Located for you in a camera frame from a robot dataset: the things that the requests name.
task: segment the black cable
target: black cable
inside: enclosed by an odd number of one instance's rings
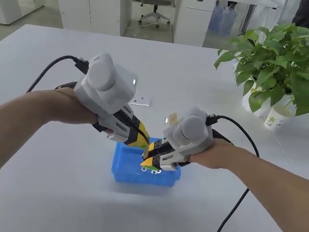
[[[38,82],[43,78],[43,76],[47,73],[48,70],[50,70],[55,64],[58,62],[65,60],[65,59],[72,59],[75,63],[79,62],[79,59],[74,56],[63,56],[55,59],[53,62],[51,62],[39,75],[39,77],[33,82],[33,84],[30,86],[30,88],[27,90],[27,93],[31,92],[34,87],[38,84]]]
[[[255,145],[255,143],[253,142],[252,138],[250,137],[250,135],[246,132],[246,130],[235,120],[233,120],[230,117],[227,116],[223,116],[223,115],[218,115],[215,116],[215,119],[218,120],[220,118],[226,119],[232,123],[234,123],[248,138],[248,140],[250,141],[250,143],[252,144],[252,147],[254,148],[255,154],[257,157],[260,157],[259,151],[257,150],[257,147]],[[240,199],[238,200],[238,202],[236,203],[236,205],[233,207],[233,209],[231,210],[231,212],[226,216],[226,218],[223,220],[223,222],[221,223],[219,229],[217,230],[217,232],[220,232],[222,230],[222,228],[224,227],[224,225],[227,223],[227,221],[231,218],[231,216],[234,214],[234,212],[237,210],[238,206],[240,205],[240,203],[243,201],[243,199],[246,197],[246,195],[248,194],[249,189],[247,188],[246,191],[242,194],[242,196],[240,197]]]

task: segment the potted plant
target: potted plant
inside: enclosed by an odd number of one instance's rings
[[[256,31],[265,34],[260,43]],[[236,84],[244,83],[243,96],[250,94],[252,112],[270,99],[270,106],[289,95],[296,116],[309,113],[309,29],[295,24],[278,25],[272,31],[259,27],[232,39],[234,50],[223,53],[215,62],[238,60]]]

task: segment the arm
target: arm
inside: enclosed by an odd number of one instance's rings
[[[95,123],[97,117],[68,88],[28,93],[1,105],[0,168],[49,121]]]
[[[309,180],[223,140],[216,140],[211,149],[190,160],[234,173],[284,232],[309,231]]]

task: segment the blue bin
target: blue bin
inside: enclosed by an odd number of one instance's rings
[[[150,142],[159,139],[151,138]],[[180,179],[180,167],[176,171],[163,171],[160,174],[152,174],[151,170],[143,172],[140,163],[143,150],[129,147],[124,143],[117,143],[114,158],[112,160],[112,173],[115,181],[134,184],[150,184],[172,187],[176,180]]]

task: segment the blue water jug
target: blue water jug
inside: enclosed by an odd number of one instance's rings
[[[211,15],[208,30],[218,32],[220,22],[222,19],[223,8],[221,6],[215,6]]]
[[[236,17],[236,11],[230,7],[226,8],[223,11],[222,20],[219,27],[219,33],[221,35],[228,36],[229,34],[231,34]]]

